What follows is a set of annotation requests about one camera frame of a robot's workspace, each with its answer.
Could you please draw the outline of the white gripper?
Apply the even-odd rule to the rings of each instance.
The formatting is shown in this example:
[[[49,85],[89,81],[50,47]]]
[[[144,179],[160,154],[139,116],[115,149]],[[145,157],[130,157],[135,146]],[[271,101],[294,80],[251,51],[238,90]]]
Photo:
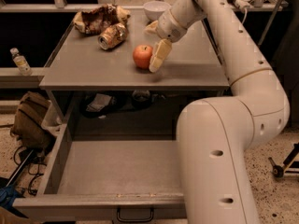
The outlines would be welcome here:
[[[156,73],[172,50],[172,43],[178,42],[187,33],[185,13],[181,9],[169,8],[158,19],[148,24],[144,32],[148,35],[157,35],[161,39],[153,47],[149,60],[149,70]]]

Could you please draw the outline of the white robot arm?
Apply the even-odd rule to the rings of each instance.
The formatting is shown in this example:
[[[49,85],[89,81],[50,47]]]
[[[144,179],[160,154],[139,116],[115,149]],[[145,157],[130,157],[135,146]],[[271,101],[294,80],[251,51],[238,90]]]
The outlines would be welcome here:
[[[188,224],[260,224],[244,152],[281,133],[290,105],[276,73],[227,0],[177,0],[158,20],[156,72],[173,43],[207,15],[231,96],[201,99],[180,113],[177,142]]]

